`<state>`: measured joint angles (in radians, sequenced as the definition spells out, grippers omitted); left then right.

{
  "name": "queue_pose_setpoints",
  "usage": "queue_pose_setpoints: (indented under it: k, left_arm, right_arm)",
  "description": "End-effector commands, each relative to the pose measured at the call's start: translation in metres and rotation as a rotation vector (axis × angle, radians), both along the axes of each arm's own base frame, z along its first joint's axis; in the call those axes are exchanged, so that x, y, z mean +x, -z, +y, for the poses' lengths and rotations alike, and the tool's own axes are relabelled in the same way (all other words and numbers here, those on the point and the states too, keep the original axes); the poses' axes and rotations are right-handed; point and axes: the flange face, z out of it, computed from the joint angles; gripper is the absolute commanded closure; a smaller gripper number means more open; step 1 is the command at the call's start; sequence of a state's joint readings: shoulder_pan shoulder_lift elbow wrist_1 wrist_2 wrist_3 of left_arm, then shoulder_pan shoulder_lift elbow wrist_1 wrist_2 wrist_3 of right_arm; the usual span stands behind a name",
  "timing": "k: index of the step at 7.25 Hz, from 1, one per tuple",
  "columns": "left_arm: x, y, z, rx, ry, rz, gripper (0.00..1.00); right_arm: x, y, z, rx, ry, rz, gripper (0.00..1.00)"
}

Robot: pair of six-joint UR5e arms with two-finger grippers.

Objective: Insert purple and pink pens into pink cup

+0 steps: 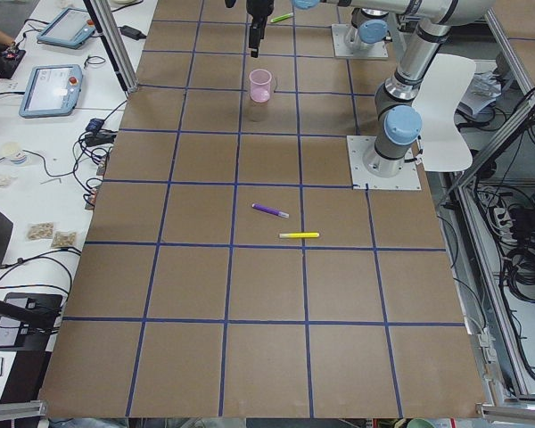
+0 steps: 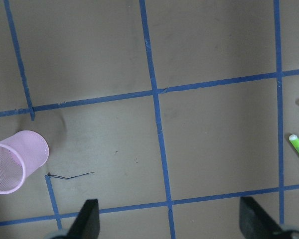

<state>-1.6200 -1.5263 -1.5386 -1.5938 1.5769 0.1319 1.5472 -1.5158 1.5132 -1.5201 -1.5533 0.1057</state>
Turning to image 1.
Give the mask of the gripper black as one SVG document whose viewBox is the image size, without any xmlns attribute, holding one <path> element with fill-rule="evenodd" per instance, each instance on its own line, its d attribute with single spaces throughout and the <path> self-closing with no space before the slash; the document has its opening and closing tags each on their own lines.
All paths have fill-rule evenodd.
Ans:
<svg viewBox="0 0 535 428">
<path fill-rule="evenodd" d="M 249 49 L 253 58 L 259 56 L 259 45 L 265 36 L 267 17 L 274 11 L 274 0 L 247 0 L 246 11 L 253 18 L 249 28 Z"/>
</svg>

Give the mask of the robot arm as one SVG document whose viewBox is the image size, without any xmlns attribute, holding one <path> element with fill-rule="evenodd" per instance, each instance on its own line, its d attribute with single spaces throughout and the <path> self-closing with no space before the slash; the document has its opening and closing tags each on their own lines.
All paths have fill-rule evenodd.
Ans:
<svg viewBox="0 0 535 428">
<path fill-rule="evenodd" d="M 350 7 L 350 43 L 371 45 L 383 36 L 378 29 L 383 20 L 372 20 L 375 12 L 393 12 L 421 20 L 410 38 L 393 75 L 385 79 L 375 93 L 379 131 L 374 146 L 367 149 L 363 162 L 376 177 L 399 174 L 407 150 L 416 141 L 423 125 L 411 106 L 432 60 L 445 43 L 451 28 L 481 18 L 494 5 L 492 1 L 334 1 L 338 7 Z"/>
<path fill-rule="evenodd" d="M 389 34 L 388 12 L 376 9 L 354 8 L 350 26 L 343 38 L 352 54 L 362 54 L 384 42 Z"/>
</svg>

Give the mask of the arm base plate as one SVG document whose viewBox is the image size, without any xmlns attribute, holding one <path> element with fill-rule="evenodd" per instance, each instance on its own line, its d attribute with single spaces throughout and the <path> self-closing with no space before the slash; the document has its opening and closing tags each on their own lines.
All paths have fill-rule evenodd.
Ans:
<svg viewBox="0 0 535 428">
<path fill-rule="evenodd" d="M 374 136 L 347 136 L 351 186 L 355 190 L 421 191 L 412 149 L 399 160 L 375 152 Z"/>
<path fill-rule="evenodd" d="M 368 21 L 358 29 L 351 24 L 333 24 L 334 56 L 340 59 L 386 60 L 384 38 L 388 27 L 383 21 Z"/>
</svg>

